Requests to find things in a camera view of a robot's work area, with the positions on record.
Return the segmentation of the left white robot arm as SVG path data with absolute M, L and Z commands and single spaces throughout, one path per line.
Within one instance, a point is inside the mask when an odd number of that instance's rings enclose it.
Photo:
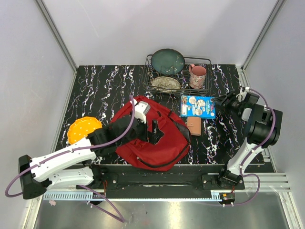
M 133 140 L 156 145 L 163 136 L 156 120 L 142 121 L 127 115 L 54 153 L 35 158 L 23 155 L 19 158 L 21 195 L 23 199 L 33 199 L 49 189 L 65 186 L 89 185 L 97 189 L 103 177 L 96 169 L 78 172 L 70 166 L 111 154 Z

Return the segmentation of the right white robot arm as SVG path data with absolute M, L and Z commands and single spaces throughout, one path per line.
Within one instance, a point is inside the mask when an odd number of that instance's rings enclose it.
M 238 94 L 230 91 L 212 101 L 218 112 L 236 113 L 246 122 L 242 146 L 216 177 L 218 187 L 227 189 L 243 180 L 245 169 L 257 154 L 277 143 L 283 112 L 272 109 L 261 93 L 249 87 L 243 87 Z

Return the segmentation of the blue picture book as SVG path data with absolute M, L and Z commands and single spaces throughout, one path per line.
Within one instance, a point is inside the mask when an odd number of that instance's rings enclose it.
M 213 97 L 183 95 L 181 97 L 181 116 L 215 119 L 216 110 L 212 99 Z

